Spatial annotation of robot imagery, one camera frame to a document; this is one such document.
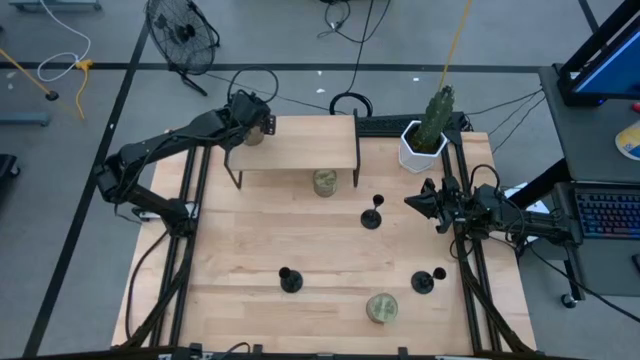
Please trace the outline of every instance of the white pot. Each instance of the white pot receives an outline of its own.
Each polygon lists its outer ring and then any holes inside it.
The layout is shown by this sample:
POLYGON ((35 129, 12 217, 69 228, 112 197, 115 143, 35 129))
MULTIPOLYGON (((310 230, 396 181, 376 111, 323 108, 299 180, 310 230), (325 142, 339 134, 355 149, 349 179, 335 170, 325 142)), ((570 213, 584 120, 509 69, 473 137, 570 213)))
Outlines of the white pot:
POLYGON ((420 120, 414 120, 409 123, 409 126, 404 130, 402 136, 400 137, 400 150, 398 151, 398 160, 400 161, 400 165, 410 172, 417 174, 419 172, 425 171, 435 164, 436 160, 440 157, 440 153, 442 149, 447 145, 449 139, 447 139, 444 134, 440 133, 440 138, 442 142, 440 143, 440 148, 436 151, 435 154, 424 154, 414 152, 411 149, 411 146, 405 140, 405 136, 414 126, 419 126, 420 120))

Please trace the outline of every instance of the cactus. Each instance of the cactus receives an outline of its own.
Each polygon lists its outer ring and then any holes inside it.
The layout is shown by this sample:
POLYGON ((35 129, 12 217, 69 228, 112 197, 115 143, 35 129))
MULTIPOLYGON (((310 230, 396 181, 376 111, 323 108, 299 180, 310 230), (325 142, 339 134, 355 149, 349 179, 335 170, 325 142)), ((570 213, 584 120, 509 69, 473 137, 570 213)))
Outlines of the cactus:
POLYGON ((454 101, 453 88, 448 85, 433 96, 418 130, 411 135, 409 143, 413 151, 426 154, 438 151, 440 133, 449 124, 454 101))

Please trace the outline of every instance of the black keyboard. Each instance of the black keyboard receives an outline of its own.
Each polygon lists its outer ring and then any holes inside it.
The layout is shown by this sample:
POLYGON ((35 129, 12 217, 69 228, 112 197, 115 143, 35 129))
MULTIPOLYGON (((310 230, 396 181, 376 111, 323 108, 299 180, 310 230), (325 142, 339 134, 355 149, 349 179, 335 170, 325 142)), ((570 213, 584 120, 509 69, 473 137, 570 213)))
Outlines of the black keyboard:
POLYGON ((576 188, 574 196, 585 237, 640 239, 640 189, 576 188))

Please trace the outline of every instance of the fan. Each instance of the fan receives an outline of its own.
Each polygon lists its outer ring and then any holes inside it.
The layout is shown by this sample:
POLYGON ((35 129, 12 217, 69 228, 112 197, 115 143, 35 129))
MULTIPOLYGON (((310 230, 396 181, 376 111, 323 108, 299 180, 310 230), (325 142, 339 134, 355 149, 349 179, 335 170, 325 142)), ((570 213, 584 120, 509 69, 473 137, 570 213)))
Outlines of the fan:
POLYGON ((220 46, 220 35, 191 0, 149 0, 146 24, 156 47, 169 63, 169 71, 204 96, 207 92, 187 75, 209 71, 220 46))

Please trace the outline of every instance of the white cable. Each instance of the white cable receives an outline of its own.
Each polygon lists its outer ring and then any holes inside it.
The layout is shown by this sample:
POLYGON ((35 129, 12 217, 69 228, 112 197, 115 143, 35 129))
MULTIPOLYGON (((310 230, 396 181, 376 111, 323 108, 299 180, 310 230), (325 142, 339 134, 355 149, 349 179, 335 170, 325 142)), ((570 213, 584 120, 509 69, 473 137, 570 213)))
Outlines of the white cable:
POLYGON ((42 7, 44 7, 44 9, 47 11, 47 13, 49 14, 49 16, 51 16, 51 18, 53 20, 55 20, 58 24, 60 24, 62 27, 64 27, 65 29, 71 31, 72 33, 82 36, 83 38, 85 38, 85 40, 87 40, 87 50, 85 50, 84 54, 82 54, 82 56, 78 57, 78 55, 72 53, 72 52, 63 52, 60 54, 56 54, 53 55, 52 57, 46 59, 45 61, 41 62, 40 65, 38 65, 38 78, 44 82, 52 82, 52 81, 56 81, 58 79, 60 79, 61 77, 65 76, 69 71, 71 71, 71 69, 73 69, 73 67, 75 66, 75 64, 79 63, 80 61, 84 60, 84 58, 87 56, 87 54, 89 53, 89 49, 91 48, 91 39, 89 39, 89 37, 87 37, 85 34, 74 30, 72 28, 70 28, 69 26, 67 26, 66 24, 64 24, 62 21, 58 20, 57 17, 55 17, 53 15, 53 13, 51 12, 51 10, 49 10, 49 8, 47 7, 47 5, 45 5, 44 0, 40 0, 40 4, 42 4, 42 7), (73 64, 71 64, 71 66, 69 66, 69 68, 65 71, 63 71, 61 74, 59 74, 58 76, 55 76, 51 79, 45 79, 42 74, 40 74, 40 71, 42 71, 42 67, 44 65, 46 65, 49 61, 58 58, 60 56, 72 56, 75 61, 73 64))

